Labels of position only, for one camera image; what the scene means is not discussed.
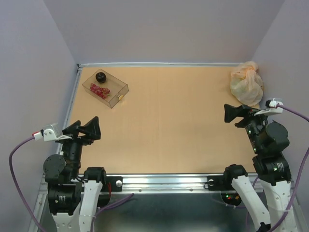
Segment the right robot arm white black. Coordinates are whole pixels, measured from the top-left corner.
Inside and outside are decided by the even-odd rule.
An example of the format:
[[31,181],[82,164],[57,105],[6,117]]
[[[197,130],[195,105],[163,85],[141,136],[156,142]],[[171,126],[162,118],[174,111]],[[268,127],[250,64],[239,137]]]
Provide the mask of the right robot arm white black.
[[255,229],[258,232],[296,232],[297,223],[293,211],[291,195],[291,172],[282,151],[290,144],[287,129],[278,122],[268,123],[267,118],[283,112],[283,104],[278,100],[267,101],[265,110],[247,105],[234,107],[224,105],[226,123],[236,117],[242,120],[235,124],[244,128],[255,153],[253,166],[264,189],[267,206],[264,206],[248,174],[241,165],[225,168],[223,185],[234,189],[241,197]]

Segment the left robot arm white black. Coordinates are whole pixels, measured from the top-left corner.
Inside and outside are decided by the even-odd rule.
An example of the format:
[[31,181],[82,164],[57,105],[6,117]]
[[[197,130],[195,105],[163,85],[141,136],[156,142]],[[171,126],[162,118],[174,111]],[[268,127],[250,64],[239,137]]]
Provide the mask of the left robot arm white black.
[[62,145],[59,154],[50,155],[43,164],[47,183],[50,213],[59,232],[91,232],[98,198],[107,186],[103,167],[89,167],[78,180],[82,149],[101,139],[99,118],[93,117],[85,125],[79,120],[59,131],[56,124],[42,132],[46,142]]

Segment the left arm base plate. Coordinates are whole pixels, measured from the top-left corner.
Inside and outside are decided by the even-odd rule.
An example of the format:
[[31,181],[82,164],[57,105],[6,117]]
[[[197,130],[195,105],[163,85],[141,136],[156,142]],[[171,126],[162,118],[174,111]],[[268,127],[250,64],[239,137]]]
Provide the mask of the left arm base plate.
[[123,178],[121,176],[107,176],[106,184],[103,184],[101,192],[121,192]]

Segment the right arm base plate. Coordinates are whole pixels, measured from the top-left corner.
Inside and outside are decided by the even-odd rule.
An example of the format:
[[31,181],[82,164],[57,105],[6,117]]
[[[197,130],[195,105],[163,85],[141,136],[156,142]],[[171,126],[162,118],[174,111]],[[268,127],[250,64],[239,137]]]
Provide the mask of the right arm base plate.
[[210,192],[219,192],[221,200],[217,200],[217,202],[222,203],[226,207],[243,208],[243,206],[241,206],[241,197],[229,182],[225,182],[225,178],[222,175],[207,176],[204,189],[207,189]]

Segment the translucent plastic bag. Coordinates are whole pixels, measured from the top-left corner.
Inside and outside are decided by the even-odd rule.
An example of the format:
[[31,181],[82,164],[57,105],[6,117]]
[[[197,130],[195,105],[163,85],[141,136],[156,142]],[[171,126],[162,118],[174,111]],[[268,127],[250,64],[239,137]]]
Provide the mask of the translucent plastic bag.
[[254,61],[242,63],[231,70],[230,91],[245,105],[257,105],[263,97],[263,80]]

